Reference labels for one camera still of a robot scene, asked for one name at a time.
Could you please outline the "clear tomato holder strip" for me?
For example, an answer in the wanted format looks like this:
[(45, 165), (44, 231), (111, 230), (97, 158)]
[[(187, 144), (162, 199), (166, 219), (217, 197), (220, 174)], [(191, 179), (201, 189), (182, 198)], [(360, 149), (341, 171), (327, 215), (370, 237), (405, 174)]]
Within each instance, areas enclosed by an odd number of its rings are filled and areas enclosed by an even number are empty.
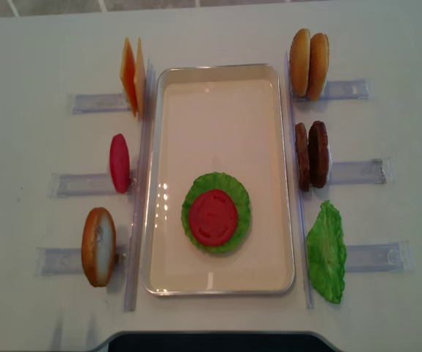
[(53, 173), (48, 188), (52, 198), (111, 196), (118, 194), (109, 174)]

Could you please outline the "clear right long rail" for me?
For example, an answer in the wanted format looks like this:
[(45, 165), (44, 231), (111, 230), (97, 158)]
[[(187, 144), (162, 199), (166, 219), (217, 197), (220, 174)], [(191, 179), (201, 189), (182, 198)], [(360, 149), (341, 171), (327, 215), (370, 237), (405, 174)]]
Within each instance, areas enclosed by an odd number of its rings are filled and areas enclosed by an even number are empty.
[(291, 81), (289, 75), (289, 52), (285, 52), (285, 95), (286, 95), (286, 102), (287, 102), (287, 110), (288, 110), (288, 125), (289, 125), (289, 137), (291, 140), (292, 146), (292, 159), (293, 159), (293, 174), (294, 174), (294, 184), (295, 184), (295, 191), (294, 196), (296, 200), (296, 208), (297, 208), (297, 222), (299, 225), (299, 246), (300, 246), (300, 256), (302, 260), (302, 278), (303, 278), (303, 285), (304, 285), (304, 293), (305, 293), (305, 302), (307, 309), (313, 308), (313, 292), (312, 287), (310, 285), (310, 278), (308, 273), (308, 255), (307, 255), (307, 247), (306, 247), (306, 224), (305, 224), (305, 209), (304, 209), (304, 201), (302, 198), (302, 191), (299, 188), (299, 167), (297, 161), (297, 152), (296, 152), (296, 133), (295, 133), (295, 119), (294, 119), (294, 105), (293, 105), (293, 95), (292, 95), (292, 88), (291, 88)]

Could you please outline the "brown meat patty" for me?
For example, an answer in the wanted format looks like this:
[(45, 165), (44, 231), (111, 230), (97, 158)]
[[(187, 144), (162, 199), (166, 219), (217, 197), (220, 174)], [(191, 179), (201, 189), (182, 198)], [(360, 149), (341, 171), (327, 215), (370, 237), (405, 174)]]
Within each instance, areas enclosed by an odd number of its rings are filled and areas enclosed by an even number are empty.
[(327, 183), (330, 168), (328, 136), (325, 124), (315, 121), (309, 130), (308, 154), (310, 163), (310, 182), (313, 187), (323, 188)]
[(303, 122), (300, 122), (295, 125), (295, 137), (295, 147), (299, 172), (299, 187), (302, 191), (309, 191), (310, 162), (308, 155), (307, 132)]

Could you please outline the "tomato slice on tray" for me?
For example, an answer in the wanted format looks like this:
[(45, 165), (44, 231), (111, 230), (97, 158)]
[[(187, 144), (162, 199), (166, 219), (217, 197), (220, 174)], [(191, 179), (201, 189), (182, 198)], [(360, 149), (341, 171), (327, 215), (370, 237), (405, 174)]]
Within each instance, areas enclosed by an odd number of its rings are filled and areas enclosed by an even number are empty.
[(235, 203), (219, 189), (199, 195), (189, 210), (192, 235), (204, 246), (216, 247), (228, 242), (236, 231), (238, 220)]

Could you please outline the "clear left long rail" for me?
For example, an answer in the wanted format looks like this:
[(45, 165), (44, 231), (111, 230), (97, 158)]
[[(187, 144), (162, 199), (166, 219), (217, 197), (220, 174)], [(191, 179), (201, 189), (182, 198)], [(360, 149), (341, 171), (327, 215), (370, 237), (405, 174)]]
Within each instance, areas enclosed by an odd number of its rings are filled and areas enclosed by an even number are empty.
[(128, 267), (125, 283), (124, 311), (133, 312), (137, 307), (139, 269), (142, 248), (142, 235), (147, 219), (147, 201), (150, 181), (150, 160), (153, 146), (153, 129), (156, 99), (156, 71), (148, 60), (145, 84), (145, 114), (142, 121), (139, 160), (134, 193), (134, 213), (129, 238)]

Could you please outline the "upright green lettuce leaf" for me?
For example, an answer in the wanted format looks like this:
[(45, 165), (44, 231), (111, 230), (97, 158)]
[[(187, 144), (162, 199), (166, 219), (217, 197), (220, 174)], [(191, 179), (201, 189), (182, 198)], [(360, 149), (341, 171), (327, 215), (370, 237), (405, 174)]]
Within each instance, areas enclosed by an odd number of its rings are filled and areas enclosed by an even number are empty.
[(308, 274), (313, 288), (328, 302), (340, 304), (345, 288), (347, 250), (339, 210), (326, 200), (306, 237)]

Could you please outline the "clear cheese holder strip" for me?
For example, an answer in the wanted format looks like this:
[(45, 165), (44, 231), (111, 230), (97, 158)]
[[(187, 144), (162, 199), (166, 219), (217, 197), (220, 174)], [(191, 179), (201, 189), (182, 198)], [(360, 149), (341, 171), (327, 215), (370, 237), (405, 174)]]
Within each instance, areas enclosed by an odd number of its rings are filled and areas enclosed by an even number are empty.
[(68, 107), (72, 114), (91, 114), (130, 111), (131, 107), (123, 93), (70, 94)]

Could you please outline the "clear long rail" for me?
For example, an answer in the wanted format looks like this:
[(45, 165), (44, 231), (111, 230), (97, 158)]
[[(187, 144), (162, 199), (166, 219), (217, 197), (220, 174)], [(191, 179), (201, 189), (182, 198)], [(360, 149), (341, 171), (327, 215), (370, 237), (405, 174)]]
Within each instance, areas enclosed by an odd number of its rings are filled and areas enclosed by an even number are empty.
[(296, 152), (296, 133), (295, 133), (295, 119), (294, 119), (294, 105), (293, 105), (293, 95), (292, 95), (292, 88), (291, 88), (291, 81), (289, 75), (289, 52), (285, 52), (285, 95), (286, 95), (286, 102), (287, 102), (287, 110), (288, 110), (288, 125), (289, 125), (289, 137), (291, 140), (292, 146), (292, 159), (293, 159), (293, 174), (294, 174), (294, 184), (295, 184), (295, 191), (294, 196), (296, 200), (296, 208), (297, 208), (297, 222), (299, 225), (299, 246), (300, 246), (300, 256), (302, 260), (302, 278), (303, 278), (303, 285), (304, 285), (304, 293), (305, 293), (305, 302), (307, 309), (313, 308), (313, 292), (312, 287), (310, 285), (310, 278), (308, 273), (308, 255), (307, 255), (307, 247), (306, 247), (306, 224), (305, 224), (305, 209), (304, 209), (304, 201), (302, 198), (302, 191), (299, 188), (299, 167), (297, 161), (297, 152)]
[(147, 219), (147, 201), (150, 181), (150, 160), (153, 146), (153, 129), (156, 99), (156, 71), (148, 60), (145, 84), (145, 114), (142, 121), (139, 160), (134, 193), (134, 213), (129, 238), (128, 267), (125, 283), (124, 311), (133, 312), (137, 307), (139, 269), (142, 248), (142, 235)]

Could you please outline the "clear lettuce holder strip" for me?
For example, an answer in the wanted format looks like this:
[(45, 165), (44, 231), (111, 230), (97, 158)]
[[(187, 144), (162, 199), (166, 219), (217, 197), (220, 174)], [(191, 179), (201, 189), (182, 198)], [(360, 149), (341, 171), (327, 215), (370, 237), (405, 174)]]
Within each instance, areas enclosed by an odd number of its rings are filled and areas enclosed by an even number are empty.
[(400, 272), (412, 270), (409, 242), (347, 246), (346, 272)]

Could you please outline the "upright red tomato slice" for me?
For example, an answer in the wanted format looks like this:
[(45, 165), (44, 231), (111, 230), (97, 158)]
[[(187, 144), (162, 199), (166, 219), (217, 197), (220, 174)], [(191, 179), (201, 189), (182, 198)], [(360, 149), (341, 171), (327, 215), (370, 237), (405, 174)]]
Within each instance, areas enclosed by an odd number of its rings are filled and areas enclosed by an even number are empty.
[(124, 194), (130, 184), (130, 158), (126, 140), (121, 133), (112, 138), (109, 168), (115, 190)]

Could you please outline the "upright bun far right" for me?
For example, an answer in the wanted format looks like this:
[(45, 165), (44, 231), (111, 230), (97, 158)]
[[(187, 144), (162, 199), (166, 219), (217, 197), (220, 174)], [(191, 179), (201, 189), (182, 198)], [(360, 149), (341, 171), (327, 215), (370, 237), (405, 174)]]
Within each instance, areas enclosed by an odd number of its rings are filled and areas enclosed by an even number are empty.
[(311, 101), (320, 98), (327, 80), (330, 65), (330, 44), (328, 36), (317, 33), (310, 39), (310, 64), (306, 96)]

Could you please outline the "orange cheese slice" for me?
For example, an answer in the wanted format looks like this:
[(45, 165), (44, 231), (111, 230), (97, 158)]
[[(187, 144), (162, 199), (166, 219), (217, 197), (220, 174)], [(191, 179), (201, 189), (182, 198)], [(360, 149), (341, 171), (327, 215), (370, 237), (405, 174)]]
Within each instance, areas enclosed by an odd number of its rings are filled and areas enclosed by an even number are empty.
[(134, 86), (135, 58), (128, 38), (125, 38), (123, 55), (120, 68), (120, 79), (123, 84), (125, 96), (131, 108), (132, 114), (137, 115), (137, 94)]

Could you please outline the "clear right bun holder strip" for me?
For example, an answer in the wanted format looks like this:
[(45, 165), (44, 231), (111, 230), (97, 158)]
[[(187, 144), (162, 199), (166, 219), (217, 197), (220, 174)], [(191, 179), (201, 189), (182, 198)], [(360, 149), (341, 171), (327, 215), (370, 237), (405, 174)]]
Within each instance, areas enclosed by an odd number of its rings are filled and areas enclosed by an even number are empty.
[(371, 82), (365, 78), (348, 81), (326, 81), (318, 100), (366, 100), (371, 95)]

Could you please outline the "upright bun half left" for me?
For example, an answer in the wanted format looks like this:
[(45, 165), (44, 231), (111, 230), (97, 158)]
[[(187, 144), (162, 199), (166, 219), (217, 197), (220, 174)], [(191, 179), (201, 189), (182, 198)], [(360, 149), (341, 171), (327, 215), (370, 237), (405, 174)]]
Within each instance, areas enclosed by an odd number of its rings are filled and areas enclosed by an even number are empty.
[(93, 208), (87, 215), (81, 242), (83, 272), (93, 287), (105, 287), (116, 262), (116, 229), (106, 208)]

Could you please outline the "lettuce leaf on tray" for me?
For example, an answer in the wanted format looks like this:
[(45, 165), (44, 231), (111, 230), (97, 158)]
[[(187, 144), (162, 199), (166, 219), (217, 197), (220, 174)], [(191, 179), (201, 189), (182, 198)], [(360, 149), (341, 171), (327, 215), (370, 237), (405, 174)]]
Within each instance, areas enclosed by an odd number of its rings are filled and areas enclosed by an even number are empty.
[[(238, 212), (238, 224), (236, 231), (230, 240), (221, 246), (210, 247), (200, 244), (192, 235), (189, 226), (189, 210), (193, 201), (202, 193), (212, 189), (224, 191), (235, 203)], [(238, 248), (240, 243), (245, 239), (251, 224), (250, 197), (241, 182), (235, 177), (224, 172), (211, 172), (199, 176), (194, 180), (192, 187), (189, 189), (182, 204), (181, 223), (184, 232), (189, 240), (198, 249), (211, 254), (224, 254)]]

